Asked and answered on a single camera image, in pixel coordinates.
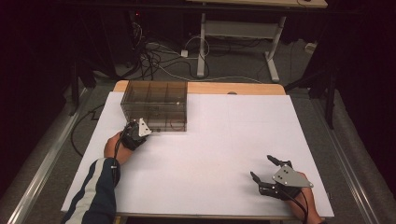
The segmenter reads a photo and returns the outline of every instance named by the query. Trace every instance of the white stripe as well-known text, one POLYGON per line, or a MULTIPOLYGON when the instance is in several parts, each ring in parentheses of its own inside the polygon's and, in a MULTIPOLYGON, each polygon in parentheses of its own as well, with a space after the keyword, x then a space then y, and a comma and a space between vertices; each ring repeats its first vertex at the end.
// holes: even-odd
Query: white stripe
POLYGON ((99 177, 102 173, 104 162, 105 162, 105 158, 98 160, 96 162, 93 176, 85 186, 84 196, 76 204, 76 211, 73 213, 73 216, 71 216, 70 219, 66 222, 66 224, 81 223, 82 217, 90 209, 92 200, 96 194, 96 183, 98 182, 99 177))

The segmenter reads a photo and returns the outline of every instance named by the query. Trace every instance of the transparent plastic box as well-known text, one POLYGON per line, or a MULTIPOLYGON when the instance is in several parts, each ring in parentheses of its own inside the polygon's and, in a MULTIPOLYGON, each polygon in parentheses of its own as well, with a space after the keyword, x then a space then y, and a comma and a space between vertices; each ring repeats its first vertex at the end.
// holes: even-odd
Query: transparent plastic box
POLYGON ((143 118, 154 132, 186 132, 187 82, 129 81, 121 108, 127 122, 143 118))

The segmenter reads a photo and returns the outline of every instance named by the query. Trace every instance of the hand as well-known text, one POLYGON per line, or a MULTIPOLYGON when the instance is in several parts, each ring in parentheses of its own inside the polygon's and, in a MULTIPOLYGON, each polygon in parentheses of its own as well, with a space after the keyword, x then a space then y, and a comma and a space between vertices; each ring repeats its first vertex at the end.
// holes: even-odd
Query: hand
MULTIPOLYGON (((107 140, 104 156, 106 158, 114 158, 114 153, 116 149, 116 144, 120 140, 121 132, 116 133, 114 136, 107 140)), ((125 147, 122 142, 120 142, 119 151, 117 152, 117 161, 120 165, 123 165, 132 156, 132 150, 125 147)))
MULTIPOLYGON (((294 199, 300 203, 306 210, 306 205, 308 204, 308 219, 307 224, 318 224, 322 222, 321 217, 317 212, 317 208, 315 207, 315 199, 314 193, 312 192, 311 188, 302 188, 302 193, 299 193, 294 199)), ((304 220, 304 212, 295 202, 293 201, 285 201, 290 209, 291 212, 297 216, 300 220, 304 220)))

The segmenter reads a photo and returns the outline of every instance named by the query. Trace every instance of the dark jacket sleeve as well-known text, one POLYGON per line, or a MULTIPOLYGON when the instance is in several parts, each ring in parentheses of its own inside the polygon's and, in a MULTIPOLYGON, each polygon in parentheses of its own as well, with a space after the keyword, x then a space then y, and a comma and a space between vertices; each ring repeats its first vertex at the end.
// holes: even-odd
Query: dark jacket sleeve
MULTIPOLYGON (((116 177, 120 176, 120 165, 116 161, 116 177)), ((95 161, 81 187, 73 198, 62 223, 113 223, 116 215, 114 193, 114 159, 102 158, 95 161)))

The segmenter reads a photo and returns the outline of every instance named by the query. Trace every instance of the wooden table edge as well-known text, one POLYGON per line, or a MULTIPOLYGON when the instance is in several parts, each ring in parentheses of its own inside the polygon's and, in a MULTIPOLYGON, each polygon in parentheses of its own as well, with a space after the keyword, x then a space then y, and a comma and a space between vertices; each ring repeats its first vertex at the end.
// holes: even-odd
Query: wooden table edge
MULTIPOLYGON (((118 81, 113 91, 125 91, 128 80, 118 81)), ((225 83, 225 82, 188 82, 188 93, 240 95, 286 95, 279 84, 225 83)))

